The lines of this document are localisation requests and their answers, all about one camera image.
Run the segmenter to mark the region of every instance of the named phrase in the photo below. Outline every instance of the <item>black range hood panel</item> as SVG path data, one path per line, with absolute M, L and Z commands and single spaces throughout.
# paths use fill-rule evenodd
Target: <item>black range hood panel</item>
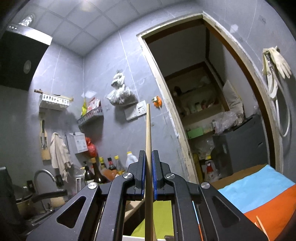
M 0 39 L 0 85 L 29 90 L 52 37 L 36 29 L 11 24 Z

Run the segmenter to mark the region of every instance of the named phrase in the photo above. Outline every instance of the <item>chrome faucet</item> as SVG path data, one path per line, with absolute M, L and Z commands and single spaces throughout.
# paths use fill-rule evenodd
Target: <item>chrome faucet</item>
M 49 175 L 53 182 L 56 182 L 56 178 L 48 170 L 45 170 L 45 169 L 39 169 L 39 170 L 37 170 L 35 172 L 35 174 L 34 174 L 34 185 L 35 185 L 37 194 L 39 194 L 38 185 L 37 185 L 37 177 L 42 172 L 44 172 L 47 175 Z M 43 208 L 44 208 L 45 211 L 49 211 L 50 210 L 50 209 L 48 209 L 48 208 L 45 207 L 45 205 L 44 205 L 44 203 L 43 203 L 42 200 L 41 200 L 41 203 L 42 203 L 42 206 L 43 206 Z

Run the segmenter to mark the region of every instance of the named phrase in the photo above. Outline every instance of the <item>wooden cutting board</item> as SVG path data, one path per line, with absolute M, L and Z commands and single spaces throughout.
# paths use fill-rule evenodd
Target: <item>wooden cutting board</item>
M 40 150 L 41 150 L 41 158 L 43 161 L 50 160 L 50 152 L 49 152 L 49 145 L 48 145 L 48 138 L 47 138 L 47 132 L 45 130 L 45 121 L 41 120 L 41 131 L 39 134 L 39 141 L 40 141 Z

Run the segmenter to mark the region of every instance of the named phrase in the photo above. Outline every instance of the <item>orange plug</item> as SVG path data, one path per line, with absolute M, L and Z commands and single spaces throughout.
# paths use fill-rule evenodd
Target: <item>orange plug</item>
M 163 102 L 161 100 L 161 98 L 159 96 L 155 96 L 153 99 L 152 99 L 152 102 L 154 103 L 154 106 L 159 108 L 163 105 Z

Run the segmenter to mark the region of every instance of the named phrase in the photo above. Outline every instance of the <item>yellow bottle cap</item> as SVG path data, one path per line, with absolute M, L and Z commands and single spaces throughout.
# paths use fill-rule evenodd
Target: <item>yellow bottle cap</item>
M 93 157 L 90 159 L 91 163 L 96 163 L 96 159 Z

